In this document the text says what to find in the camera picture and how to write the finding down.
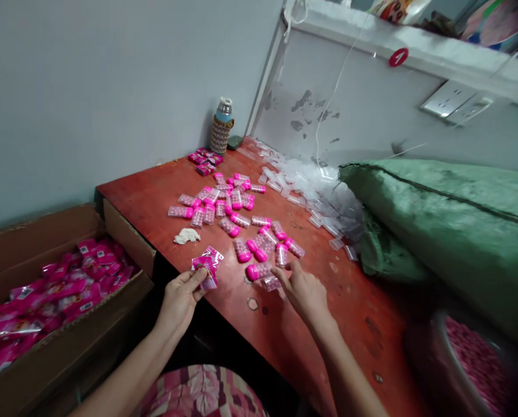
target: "number 1 sticker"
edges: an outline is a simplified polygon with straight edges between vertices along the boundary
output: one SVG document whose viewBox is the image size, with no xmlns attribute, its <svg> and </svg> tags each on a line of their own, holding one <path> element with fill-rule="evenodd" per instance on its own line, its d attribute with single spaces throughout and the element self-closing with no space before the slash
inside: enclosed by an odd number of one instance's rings
<svg viewBox="0 0 518 417">
<path fill-rule="evenodd" d="M 388 60 L 388 64 L 390 65 L 390 67 L 398 67 L 405 62 L 408 56 L 409 49 L 400 48 L 392 54 L 392 56 Z"/>
</svg>

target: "hand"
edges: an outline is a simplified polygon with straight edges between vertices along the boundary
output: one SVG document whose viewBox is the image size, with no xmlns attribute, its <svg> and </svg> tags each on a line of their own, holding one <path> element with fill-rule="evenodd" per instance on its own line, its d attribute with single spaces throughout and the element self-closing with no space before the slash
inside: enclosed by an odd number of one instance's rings
<svg viewBox="0 0 518 417">
<path fill-rule="evenodd" d="M 207 277 L 207 270 L 186 271 L 171 280 L 164 290 L 164 300 L 156 320 L 155 330 L 166 337 L 184 335 L 193 317 L 197 302 L 206 291 L 199 284 Z"/>
<path fill-rule="evenodd" d="M 326 288 L 313 274 L 301 268 L 301 264 L 292 261 L 285 265 L 286 270 L 292 271 L 290 278 L 279 268 L 272 268 L 271 272 L 278 278 L 293 308 L 302 320 L 309 326 L 315 323 L 326 323 L 331 319 L 326 301 Z"/>
</svg>

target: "cardboard flap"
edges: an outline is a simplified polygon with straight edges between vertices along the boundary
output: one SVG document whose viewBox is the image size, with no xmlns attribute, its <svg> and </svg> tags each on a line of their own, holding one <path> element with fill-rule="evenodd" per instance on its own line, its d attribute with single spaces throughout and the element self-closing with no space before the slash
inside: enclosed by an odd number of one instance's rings
<svg viewBox="0 0 518 417">
<path fill-rule="evenodd" d="M 104 228 L 92 204 L 76 206 L 0 231 L 0 273 Z"/>
<path fill-rule="evenodd" d="M 123 217 L 117 209 L 104 200 L 104 220 L 106 231 L 114 240 L 120 243 L 137 265 L 150 277 L 153 276 L 156 250 L 141 237 L 139 232 Z"/>
</svg>

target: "wire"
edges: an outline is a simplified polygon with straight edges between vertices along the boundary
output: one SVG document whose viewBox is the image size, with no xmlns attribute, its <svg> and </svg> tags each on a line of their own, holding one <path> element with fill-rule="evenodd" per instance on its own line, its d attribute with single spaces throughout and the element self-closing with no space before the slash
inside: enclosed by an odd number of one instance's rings
<svg viewBox="0 0 518 417">
<path fill-rule="evenodd" d="M 373 4 L 370 8 L 374 7 L 374 3 L 376 2 L 377 0 L 374 0 L 373 1 Z M 355 46 L 355 43 L 359 40 L 359 38 L 361 37 L 361 33 L 363 33 L 363 28 L 365 27 L 365 24 L 367 23 L 367 19 L 369 18 L 370 14 L 366 14 L 365 16 L 365 20 L 363 21 L 363 24 L 361 25 L 361 29 L 359 30 L 359 34 L 357 35 L 357 37 L 355 38 L 355 40 L 353 41 L 353 43 L 351 44 L 351 48 L 349 49 L 349 51 L 347 52 L 346 54 L 346 57 L 344 58 L 344 63 L 342 64 L 341 66 L 341 70 L 340 70 L 340 75 L 338 75 L 338 80 L 336 81 L 336 85 L 334 86 L 334 91 L 332 92 L 332 95 L 330 96 L 330 99 L 328 100 L 328 102 L 326 103 L 326 106 L 324 106 L 324 109 L 322 110 L 322 113 L 321 113 L 321 117 L 318 121 L 318 125 L 317 125 L 317 130 L 315 131 L 315 140 L 317 142 L 317 156 L 315 158 L 315 161 L 317 163 L 317 170 L 320 169 L 320 165 L 318 164 L 318 158 L 319 158 L 319 143 L 318 143 L 318 131 L 321 127 L 321 123 L 322 123 L 322 118 L 326 112 L 326 110 L 328 109 L 328 106 L 330 106 L 330 102 L 332 102 L 332 99 L 334 98 L 334 95 L 336 94 L 336 90 L 338 89 L 338 85 L 340 84 L 340 79 L 341 79 L 341 76 L 342 74 L 344 73 L 344 68 L 346 67 L 346 62 L 347 62 L 347 59 L 348 57 L 350 56 L 350 53 L 351 51 L 353 50 L 353 47 Z"/>
</svg>

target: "table surface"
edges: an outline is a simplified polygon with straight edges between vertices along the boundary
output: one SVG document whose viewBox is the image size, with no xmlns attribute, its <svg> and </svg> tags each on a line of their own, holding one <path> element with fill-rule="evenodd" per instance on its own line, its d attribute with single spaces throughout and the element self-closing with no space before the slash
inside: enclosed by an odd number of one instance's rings
<svg viewBox="0 0 518 417">
<path fill-rule="evenodd" d="M 226 178 L 234 172 L 249 175 L 256 183 L 264 165 L 259 151 L 256 142 L 246 138 L 238 150 L 227 152 L 218 171 Z M 336 415 L 326 368 L 308 329 L 281 290 L 266 292 L 257 283 L 245 282 L 245 267 L 254 261 L 238 263 L 232 239 L 218 226 L 219 220 L 199 230 L 200 242 L 173 243 L 174 236 L 189 227 L 189 220 L 166 216 L 168 208 L 180 205 L 181 194 L 195 195 L 206 185 L 215 185 L 212 175 L 201 177 L 195 165 L 182 158 L 97 189 L 178 271 L 190 269 L 191 259 L 209 245 L 222 253 L 218 288 L 206 299 L 322 415 Z M 240 213 L 279 220 L 288 236 L 305 249 L 303 268 L 326 287 L 330 312 L 390 415 L 429 414 L 403 348 L 406 317 L 392 298 L 366 278 L 343 249 L 334 251 L 329 246 L 333 237 L 309 223 L 305 209 L 272 189 L 256 194 L 251 212 L 242 209 Z M 250 226 L 240 236 L 254 237 L 257 231 Z M 257 310 L 248 307 L 251 299 L 257 302 Z"/>
</svg>

